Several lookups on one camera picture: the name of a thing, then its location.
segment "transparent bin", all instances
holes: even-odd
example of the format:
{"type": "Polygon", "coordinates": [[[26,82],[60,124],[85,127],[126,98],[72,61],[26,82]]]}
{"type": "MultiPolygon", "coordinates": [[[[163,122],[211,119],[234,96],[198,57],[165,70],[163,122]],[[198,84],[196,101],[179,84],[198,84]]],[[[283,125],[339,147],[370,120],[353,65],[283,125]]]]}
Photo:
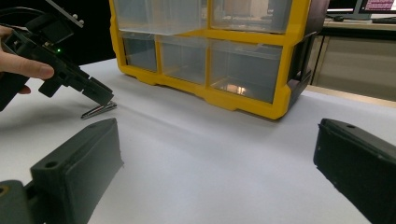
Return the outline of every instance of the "transparent bin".
{"type": "Polygon", "coordinates": [[[154,35],[124,33],[122,39],[127,64],[152,72],[157,71],[154,35]]]}
{"type": "Polygon", "coordinates": [[[284,34],[292,0],[213,0],[211,27],[284,34]]]}
{"type": "Polygon", "coordinates": [[[272,103],[281,47],[211,40],[210,85],[272,103]]]}
{"type": "Polygon", "coordinates": [[[203,37],[157,36],[163,74],[196,84],[205,83],[207,40],[203,37]]]}
{"type": "Polygon", "coordinates": [[[201,0],[114,0],[114,5],[122,31],[177,35],[202,27],[201,0]]]}

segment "human hand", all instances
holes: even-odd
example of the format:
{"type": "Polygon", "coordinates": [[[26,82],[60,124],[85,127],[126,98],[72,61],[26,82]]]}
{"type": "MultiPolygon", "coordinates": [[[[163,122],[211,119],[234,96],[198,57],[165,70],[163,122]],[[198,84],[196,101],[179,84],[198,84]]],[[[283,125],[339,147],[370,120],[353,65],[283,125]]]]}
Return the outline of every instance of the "human hand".
{"type": "MultiPolygon", "coordinates": [[[[0,39],[10,35],[11,28],[0,26],[0,39]]],[[[0,77],[2,72],[20,74],[26,77],[47,79],[53,76],[54,70],[45,63],[22,58],[21,56],[3,52],[0,48],[0,77]]],[[[21,94],[30,93],[29,87],[20,90],[21,94]]]]}

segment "yellow frame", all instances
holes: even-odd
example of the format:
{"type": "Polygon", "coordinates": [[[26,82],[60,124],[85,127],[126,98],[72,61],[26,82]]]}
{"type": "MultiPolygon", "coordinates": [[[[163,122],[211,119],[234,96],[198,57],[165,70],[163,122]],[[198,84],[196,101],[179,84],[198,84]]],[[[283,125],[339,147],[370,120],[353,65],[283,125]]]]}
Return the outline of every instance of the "yellow frame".
{"type": "MultiPolygon", "coordinates": [[[[286,33],[283,35],[272,35],[262,33],[245,33],[237,31],[215,30],[210,28],[212,0],[208,0],[208,19],[206,29],[197,30],[182,35],[202,36],[206,38],[232,40],[245,43],[263,43],[268,45],[281,46],[282,55],[276,80],[276,90],[272,104],[247,98],[227,91],[221,91],[210,87],[209,63],[210,52],[206,52],[206,74],[205,84],[199,85],[189,81],[168,77],[162,74],[161,57],[157,57],[157,72],[150,72],[145,69],[133,67],[126,63],[123,40],[117,24],[116,10],[113,0],[109,0],[111,10],[110,33],[113,49],[116,53],[117,62],[121,72],[126,75],[136,77],[138,80],[149,85],[165,85],[178,90],[193,93],[205,99],[208,103],[220,106],[229,110],[244,110],[268,119],[279,119],[284,116],[290,104],[291,90],[288,86],[288,76],[291,58],[294,47],[303,40],[305,25],[308,19],[308,10],[311,0],[293,0],[290,10],[290,18],[286,33]]],[[[156,43],[156,54],[161,55],[159,44],[156,43]]]]}

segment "white table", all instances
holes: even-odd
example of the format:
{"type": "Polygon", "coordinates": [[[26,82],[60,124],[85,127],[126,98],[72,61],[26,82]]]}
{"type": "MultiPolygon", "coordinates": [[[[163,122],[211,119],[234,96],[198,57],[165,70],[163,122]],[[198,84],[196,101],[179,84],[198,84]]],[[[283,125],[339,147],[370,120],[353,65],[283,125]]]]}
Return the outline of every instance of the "white table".
{"type": "Polygon", "coordinates": [[[227,111],[123,75],[115,60],[82,66],[119,108],[80,120],[95,102],[61,87],[52,99],[18,95],[0,113],[0,180],[29,168],[87,125],[117,118],[125,166],[90,223],[368,223],[313,163],[322,118],[396,145],[396,109],[304,91],[278,121],[227,111]]]}

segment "metal tweezers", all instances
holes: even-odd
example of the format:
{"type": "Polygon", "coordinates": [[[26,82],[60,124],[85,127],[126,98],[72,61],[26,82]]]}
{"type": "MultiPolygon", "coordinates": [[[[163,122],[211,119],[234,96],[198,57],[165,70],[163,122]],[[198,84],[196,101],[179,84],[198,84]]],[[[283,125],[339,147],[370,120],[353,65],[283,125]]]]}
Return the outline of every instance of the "metal tweezers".
{"type": "Polygon", "coordinates": [[[109,110],[112,110],[112,109],[115,109],[115,108],[117,108],[117,104],[112,102],[112,101],[110,101],[107,105],[99,105],[96,108],[94,108],[94,109],[88,111],[87,113],[83,114],[81,116],[81,119],[89,119],[89,118],[92,118],[92,117],[94,117],[96,115],[105,113],[105,112],[107,112],[109,110]]]}

